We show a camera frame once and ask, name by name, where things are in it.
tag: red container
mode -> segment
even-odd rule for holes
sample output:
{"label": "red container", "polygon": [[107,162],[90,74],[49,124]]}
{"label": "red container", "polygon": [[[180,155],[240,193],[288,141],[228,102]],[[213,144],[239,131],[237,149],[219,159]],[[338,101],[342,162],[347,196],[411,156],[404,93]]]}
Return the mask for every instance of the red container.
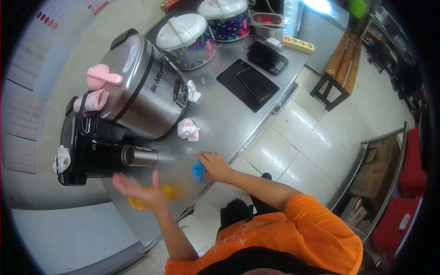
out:
{"label": "red container", "polygon": [[371,234],[371,240],[376,250],[387,260],[392,261],[400,243],[413,220],[418,206],[418,199],[414,198],[392,198],[389,201],[385,215]]}
{"label": "red container", "polygon": [[400,174],[399,186],[404,198],[417,198],[425,191],[426,174],[420,161],[420,143],[417,126],[408,132],[405,165]]}

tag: paper poster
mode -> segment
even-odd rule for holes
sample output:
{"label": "paper poster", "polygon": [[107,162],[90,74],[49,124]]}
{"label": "paper poster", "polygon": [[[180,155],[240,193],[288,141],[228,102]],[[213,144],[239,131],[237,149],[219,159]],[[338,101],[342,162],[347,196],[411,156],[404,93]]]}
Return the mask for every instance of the paper poster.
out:
{"label": "paper poster", "polygon": [[47,29],[55,30],[74,4],[75,2],[71,0],[46,1],[35,15],[34,21],[44,25]]}
{"label": "paper poster", "polygon": [[31,25],[17,46],[7,80],[47,99],[68,55],[66,46]]}
{"label": "paper poster", "polygon": [[47,101],[8,82],[2,92],[2,127],[13,136],[37,141]]}
{"label": "paper poster", "polygon": [[6,168],[18,172],[37,173],[37,142],[22,139],[9,134],[2,138],[2,156]]}
{"label": "paper poster", "polygon": [[17,46],[7,79],[32,92],[53,44],[52,39],[30,26]]}
{"label": "paper poster", "polygon": [[47,0],[32,24],[69,48],[81,39],[95,18],[114,0]]}

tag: orange shirt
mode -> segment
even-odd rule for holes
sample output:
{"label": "orange shirt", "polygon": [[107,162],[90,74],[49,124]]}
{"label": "orange shirt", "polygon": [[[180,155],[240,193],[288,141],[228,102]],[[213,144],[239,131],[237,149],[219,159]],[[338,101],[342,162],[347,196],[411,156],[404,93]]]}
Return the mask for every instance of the orange shirt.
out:
{"label": "orange shirt", "polygon": [[288,252],[307,265],[354,275],[362,261],[360,238],[314,197],[299,194],[285,212],[255,216],[223,229],[216,244],[196,261],[168,259],[165,274],[195,275],[205,267],[251,246]]}

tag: black shoe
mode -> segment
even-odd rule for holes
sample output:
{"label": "black shoe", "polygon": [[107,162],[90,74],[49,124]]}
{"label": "black shoe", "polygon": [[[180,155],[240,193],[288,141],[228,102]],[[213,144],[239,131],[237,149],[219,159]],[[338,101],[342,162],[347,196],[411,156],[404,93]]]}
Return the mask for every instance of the black shoe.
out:
{"label": "black shoe", "polygon": [[272,180],[272,175],[269,173],[264,173],[263,175],[261,175],[262,178],[268,179],[268,180]]}

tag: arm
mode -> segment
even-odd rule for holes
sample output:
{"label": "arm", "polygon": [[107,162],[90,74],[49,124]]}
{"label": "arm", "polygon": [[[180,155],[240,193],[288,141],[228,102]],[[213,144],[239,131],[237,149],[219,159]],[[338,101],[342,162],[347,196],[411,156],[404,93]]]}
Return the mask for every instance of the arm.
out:
{"label": "arm", "polygon": [[179,225],[168,212],[168,203],[159,180],[159,172],[153,172],[153,190],[146,191],[135,178],[124,174],[113,175],[113,186],[125,196],[140,198],[153,210],[172,260],[197,260],[198,255]]}
{"label": "arm", "polygon": [[196,159],[206,168],[206,176],[211,180],[234,185],[280,211],[285,210],[291,197],[301,194],[288,185],[233,170],[218,153],[200,152]]}

